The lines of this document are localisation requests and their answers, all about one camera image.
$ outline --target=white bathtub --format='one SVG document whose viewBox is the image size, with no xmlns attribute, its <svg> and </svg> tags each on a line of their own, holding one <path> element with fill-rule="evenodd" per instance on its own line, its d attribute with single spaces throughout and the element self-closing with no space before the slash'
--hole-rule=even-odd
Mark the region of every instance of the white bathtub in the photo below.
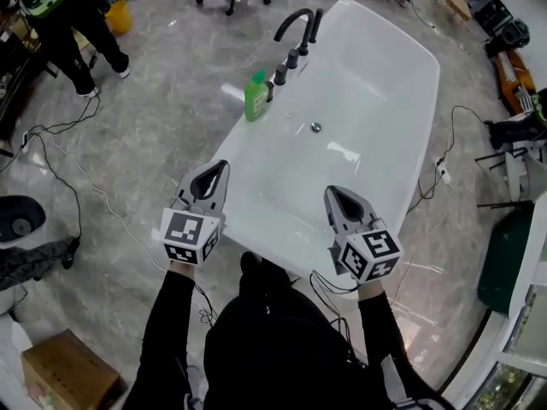
<svg viewBox="0 0 547 410">
<path fill-rule="evenodd" d="M 355 191 L 399 231 L 426 153 L 439 65 L 389 21 L 339 0 L 294 72 L 267 114 L 241 117 L 215 154 L 231 166 L 225 234 L 302 277 L 315 269 L 333 281 L 325 188 Z"/>
</svg>

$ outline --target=bathtub faucet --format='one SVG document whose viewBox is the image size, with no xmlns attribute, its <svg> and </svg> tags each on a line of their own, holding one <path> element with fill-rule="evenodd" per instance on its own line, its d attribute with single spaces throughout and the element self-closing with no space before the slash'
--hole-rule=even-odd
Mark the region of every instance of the bathtub faucet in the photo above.
<svg viewBox="0 0 547 410">
<path fill-rule="evenodd" d="M 308 54 L 308 42 L 311 37 L 312 30 L 314 30 L 314 23 L 315 23 L 315 16 L 311 9 L 303 8 L 290 14 L 285 19 L 285 21 L 281 23 L 281 26 L 279 26 L 279 29 L 275 33 L 273 40 L 277 42 L 281 41 L 281 39 L 283 38 L 283 35 L 285 35 L 285 32 L 289 28 L 289 26 L 294 21 L 298 20 L 302 15 L 308 16 L 308 22 L 306 23 L 306 28 L 304 30 L 304 36 L 302 38 L 302 42 L 300 43 L 300 46 L 298 47 L 298 53 L 300 54 L 300 56 L 306 56 Z"/>
</svg>

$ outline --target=hand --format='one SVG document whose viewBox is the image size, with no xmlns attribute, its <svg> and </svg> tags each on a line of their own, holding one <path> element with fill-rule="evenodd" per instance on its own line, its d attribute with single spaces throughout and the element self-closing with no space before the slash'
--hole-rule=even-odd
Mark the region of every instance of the hand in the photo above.
<svg viewBox="0 0 547 410">
<path fill-rule="evenodd" d="M 178 261 L 171 261 L 171 265 L 169 266 L 169 272 L 175 272 L 182 276 L 185 276 L 192 281 L 194 281 L 194 273 L 196 272 L 196 267 L 191 266 L 189 264 L 180 263 Z"/>
<path fill-rule="evenodd" d="M 359 301 L 365 301 L 384 293 L 384 287 L 380 281 L 371 281 L 359 286 Z"/>
</svg>

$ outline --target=green bottle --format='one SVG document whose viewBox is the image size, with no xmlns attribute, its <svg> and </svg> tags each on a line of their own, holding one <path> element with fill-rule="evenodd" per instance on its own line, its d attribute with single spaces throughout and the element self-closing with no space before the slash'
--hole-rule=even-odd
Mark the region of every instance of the green bottle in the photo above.
<svg viewBox="0 0 547 410">
<path fill-rule="evenodd" d="M 255 121 L 266 110 L 269 89 L 264 83 L 265 79 L 266 72 L 261 70 L 245 86 L 245 117 L 247 117 L 247 121 Z"/>
</svg>

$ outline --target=marble floor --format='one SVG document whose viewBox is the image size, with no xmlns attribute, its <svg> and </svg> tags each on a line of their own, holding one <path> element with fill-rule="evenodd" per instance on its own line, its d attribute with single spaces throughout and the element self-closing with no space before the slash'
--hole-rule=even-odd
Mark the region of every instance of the marble floor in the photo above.
<svg viewBox="0 0 547 410">
<path fill-rule="evenodd" d="M 93 70 L 102 90 L 97 114 L 56 141 L 77 157 L 94 185 L 106 192 L 112 209 L 161 265 L 167 265 L 167 257 L 155 238 L 162 209 L 180 177 L 210 159 L 243 113 L 234 88 L 242 90 L 261 68 L 272 73 L 297 43 L 302 34 L 297 28 L 281 43 L 273 41 L 290 12 L 302 7 L 327 10 L 336 1 L 272 0 L 265 6 L 262 0 L 239 0 L 232 17 L 224 14 L 225 0 L 205 0 L 201 7 L 195 0 L 129 1 L 134 27 L 119 42 L 131 58 L 131 76 L 119 79 L 100 57 Z M 454 20 L 434 0 L 415 0 L 421 18 L 434 29 L 422 24 L 412 8 L 384 0 L 362 2 L 425 45 L 440 63 L 437 111 L 421 174 L 427 189 L 431 159 L 447 147 L 454 105 L 474 109 L 483 120 L 507 117 L 481 49 L 484 34 L 473 23 Z M 85 104 L 66 77 L 42 74 L 17 126 L 14 146 L 31 126 L 74 120 Z M 90 108 L 96 105 L 92 100 Z M 432 200 L 408 215 L 401 231 L 404 263 L 385 282 L 409 357 L 433 387 L 449 376 L 485 313 L 476 285 L 491 227 L 501 214 L 478 210 L 476 204 L 506 193 L 499 179 L 482 173 L 473 162 L 489 152 L 483 126 L 457 110 L 454 128 L 456 141 L 447 160 L 451 187 L 440 184 Z M 26 284 L 29 295 L 17 313 L 24 320 L 47 319 L 55 327 L 71 328 L 131 380 L 162 273 L 108 211 L 103 195 L 91 188 L 74 160 L 51 136 L 44 141 L 52 166 L 79 193 L 82 244 L 72 270 L 59 266 L 43 281 Z M 45 207 L 48 222 L 35 243 L 77 232 L 74 195 L 44 167 L 38 141 L 1 178 L 3 194 L 33 196 Z M 224 238 L 197 273 L 219 311 L 237 293 L 241 252 Z M 317 301 L 307 283 L 296 287 Z M 356 303 L 336 303 L 350 322 L 355 346 L 364 352 Z M 188 352 L 200 364 L 208 327 L 200 323 L 198 309 L 192 305 Z"/>
</svg>

